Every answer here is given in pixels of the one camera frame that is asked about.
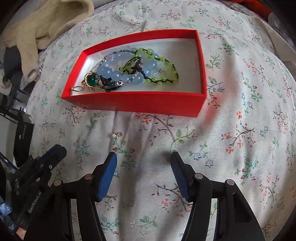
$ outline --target red object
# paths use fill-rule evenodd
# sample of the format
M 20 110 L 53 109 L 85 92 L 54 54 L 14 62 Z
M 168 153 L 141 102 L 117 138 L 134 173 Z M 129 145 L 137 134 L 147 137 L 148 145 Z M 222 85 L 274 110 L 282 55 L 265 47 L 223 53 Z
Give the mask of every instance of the red object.
M 241 3 L 251 11 L 257 13 L 268 22 L 268 16 L 271 14 L 271 10 L 257 0 L 229 0 L 231 2 Z
M 71 87 L 83 67 L 87 57 L 96 52 L 119 45 L 151 39 L 183 38 L 195 39 L 201 81 L 201 93 L 162 92 L 162 91 L 114 91 L 71 95 Z M 116 110 L 127 112 L 156 113 L 165 115 L 181 115 L 197 117 L 207 97 L 207 81 L 205 64 L 200 39 L 196 30 L 191 29 L 164 29 L 140 32 L 111 39 L 88 49 L 80 54 L 64 88 L 62 99 L 87 110 Z

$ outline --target robotic arm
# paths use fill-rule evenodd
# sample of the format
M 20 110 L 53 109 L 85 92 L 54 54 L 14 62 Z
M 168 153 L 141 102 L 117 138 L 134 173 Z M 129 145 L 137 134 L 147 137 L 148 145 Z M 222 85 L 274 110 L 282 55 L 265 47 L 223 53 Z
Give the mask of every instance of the robotic arm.
M 24 192 L 29 193 L 28 199 L 23 200 L 25 205 L 13 209 L 9 214 L 12 221 L 15 225 L 27 228 L 24 241 L 74 241 L 71 199 L 76 199 L 82 241 L 106 241 L 95 202 L 101 202 L 107 195 L 117 166 L 116 154 L 110 152 L 105 162 L 98 165 L 92 174 L 86 174 L 75 182 L 56 180 L 49 188 L 47 182 L 50 170 L 66 154 L 61 146 L 55 148 L 35 163 L 38 168 L 36 173 L 30 172 L 32 176 L 18 175 L 26 176 L 30 181 L 25 184 L 21 181 L 18 185 L 18 178 L 10 180 L 17 200 L 12 203 L 12 208 L 21 201 L 19 196 L 25 197 Z M 212 198 L 218 199 L 214 241 L 236 241 L 238 238 L 241 241 L 265 240 L 254 213 L 233 180 L 228 179 L 224 183 L 211 181 L 203 174 L 196 173 L 190 165 L 184 164 L 177 152 L 172 153 L 170 163 L 180 193 L 187 202 L 193 202 L 181 241 L 206 240 Z

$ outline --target white floral fabric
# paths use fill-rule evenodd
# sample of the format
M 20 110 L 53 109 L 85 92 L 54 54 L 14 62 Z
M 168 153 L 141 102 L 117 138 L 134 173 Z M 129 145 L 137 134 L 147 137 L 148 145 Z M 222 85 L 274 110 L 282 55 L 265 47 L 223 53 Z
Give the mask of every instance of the white floral fabric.
M 164 28 L 199 32 L 208 95 L 197 118 L 84 110 L 61 99 L 83 49 Z M 27 108 L 35 121 L 31 153 L 66 147 L 51 180 L 64 182 L 92 173 L 110 151 L 117 153 L 108 196 L 97 204 L 107 240 L 181 240 L 191 204 L 181 197 L 168 162 L 173 150 L 211 180 L 233 179 L 266 240 L 277 235 L 296 203 L 296 84 L 258 18 L 217 1 L 115 1 L 45 55 Z M 123 136 L 114 139 L 116 132 Z M 213 239 L 216 207 L 213 200 L 207 240 Z M 72 218 L 77 224 L 75 212 Z M 81 239 L 77 225 L 74 233 Z

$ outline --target black device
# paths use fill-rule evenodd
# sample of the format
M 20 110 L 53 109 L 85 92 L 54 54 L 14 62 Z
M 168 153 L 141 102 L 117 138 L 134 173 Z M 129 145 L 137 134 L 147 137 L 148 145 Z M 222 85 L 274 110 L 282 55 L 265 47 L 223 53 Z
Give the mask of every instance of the black device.
M 0 105 L 0 115 L 17 124 L 13 156 L 17 167 L 20 167 L 29 157 L 34 121 L 25 112 L 3 105 Z
M 211 181 L 184 164 L 177 152 L 172 153 L 170 163 L 182 196 L 193 202 L 182 241 L 206 240 L 212 198 L 218 199 L 214 241 L 265 240 L 256 217 L 233 180 Z M 117 156 L 110 152 L 92 174 L 75 182 L 56 180 L 33 211 L 24 241 L 74 241 L 71 199 L 77 202 L 82 241 L 106 241 L 95 202 L 107 195 L 116 164 Z
M 48 181 L 51 170 L 67 155 L 67 151 L 60 145 L 55 145 L 42 157 L 33 159 L 32 156 L 17 169 L 2 153 L 0 159 L 7 165 L 10 172 L 1 177 L 0 182 L 0 213 L 6 220 L 7 227 L 14 233 L 18 227 L 27 229 L 32 213 L 40 205 L 41 198 L 49 189 Z M 6 180 L 10 185 L 10 192 L 6 191 Z

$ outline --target gold ring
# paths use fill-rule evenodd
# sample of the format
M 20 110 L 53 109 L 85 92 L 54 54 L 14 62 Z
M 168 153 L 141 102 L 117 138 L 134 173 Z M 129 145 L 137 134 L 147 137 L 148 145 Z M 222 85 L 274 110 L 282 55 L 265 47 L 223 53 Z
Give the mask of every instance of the gold ring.
M 82 86 L 75 86 L 75 87 L 73 87 L 73 86 L 71 86 L 71 93 L 70 94 L 73 94 L 73 91 L 75 91 L 75 92 L 81 92 L 81 91 L 83 91 L 84 90 L 84 88 L 82 87 Z

